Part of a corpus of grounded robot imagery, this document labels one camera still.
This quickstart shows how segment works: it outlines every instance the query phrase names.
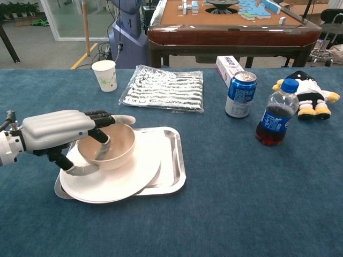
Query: blue bottle cap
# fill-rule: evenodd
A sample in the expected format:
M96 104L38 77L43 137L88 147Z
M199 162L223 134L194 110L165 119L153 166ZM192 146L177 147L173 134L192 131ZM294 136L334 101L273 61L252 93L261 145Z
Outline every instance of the blue bottle cap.
M295 79L285 79L281 85L281 90L286 93L295 93L298 86L299 82Z

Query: blue can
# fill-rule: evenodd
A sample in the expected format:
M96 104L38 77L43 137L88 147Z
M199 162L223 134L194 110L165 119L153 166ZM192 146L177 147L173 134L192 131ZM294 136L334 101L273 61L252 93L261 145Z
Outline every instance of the blue can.
M256 75L252 72L240 71L236 73L230 82L225 105L226 113L235 118L247 116L256 85Z

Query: wooden pole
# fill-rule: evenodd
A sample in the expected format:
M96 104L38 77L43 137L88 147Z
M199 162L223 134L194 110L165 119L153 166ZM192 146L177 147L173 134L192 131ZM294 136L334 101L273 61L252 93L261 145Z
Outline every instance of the wooden pole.
M82 14L84 17L84 31L85 31L85 39L86 39L86 49L87 49L87 55L91 55L90 51L90 34L88 31L88 15L87 15L87 4L86 0L82 0Z

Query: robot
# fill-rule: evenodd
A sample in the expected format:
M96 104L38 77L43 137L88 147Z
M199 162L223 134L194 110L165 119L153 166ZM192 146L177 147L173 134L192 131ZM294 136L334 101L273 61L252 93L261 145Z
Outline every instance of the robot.
M150 65L148 38L141 32L141 0L111 0L120 10L109 32L113 60L118 69L135 69L136 65Z
M62 149L89 135L102 143L96 157L101 160L109 150L111 140L99 128L114 123L130 125L135 122L132 116L112 115L102 110L63 110L25 118L18 127L16 114L10 110L4 124L0 126L0 166L16 162L19 154L27 152L37 156L47 155L49 161L55 162L66 173L85 176L99 168L96 165L75 166L62 154Z

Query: white paper cup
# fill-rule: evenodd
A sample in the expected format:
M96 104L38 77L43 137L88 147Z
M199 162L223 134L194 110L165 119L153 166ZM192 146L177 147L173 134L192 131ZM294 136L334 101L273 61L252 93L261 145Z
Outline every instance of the white paper cup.
M103 60L93 63L92 70L104 92L111 92L117 88L116 63L110 60Z

